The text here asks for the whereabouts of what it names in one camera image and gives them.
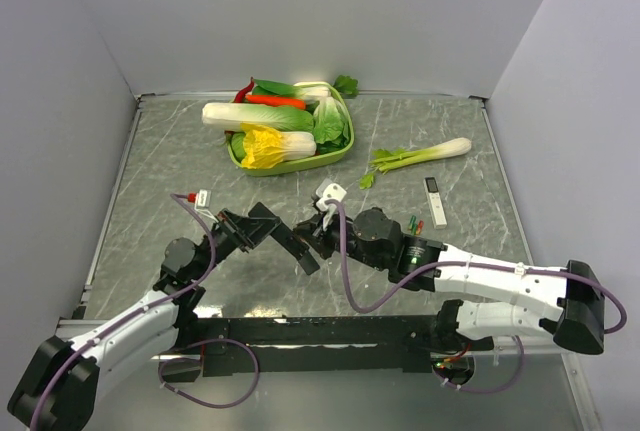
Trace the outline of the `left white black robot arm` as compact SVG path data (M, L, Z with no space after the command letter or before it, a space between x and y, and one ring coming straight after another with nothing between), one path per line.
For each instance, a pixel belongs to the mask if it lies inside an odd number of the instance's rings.
M248 252L267 238L293 245L296 255L307 251L263 204L246 216L223 210L203 229L199 243L178 238L167 246L158 281L132 306L81 335L42 342L8 412L31 430L83 429L98 402L152 356L195 346L201 284L231 253Z

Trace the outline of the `black remote control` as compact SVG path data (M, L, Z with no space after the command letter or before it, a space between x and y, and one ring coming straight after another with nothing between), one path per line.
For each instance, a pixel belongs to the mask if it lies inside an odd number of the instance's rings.
M280 223L271 233L271 237L292 257L307 275L320 269L319 263L309 251L309 246L296 236L293 231Z

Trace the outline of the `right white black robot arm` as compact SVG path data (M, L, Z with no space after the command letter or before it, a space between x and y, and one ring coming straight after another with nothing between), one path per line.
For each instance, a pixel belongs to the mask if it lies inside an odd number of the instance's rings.
M605 293L584 262L534 268L474 255L407 234L379 208L355 219L320 212L294 232L322 258L345 254L387 272L404 289L471 296L445 302L438 312L434 332L448 349L490 337L531 336L550 337L579 354L604 351Z

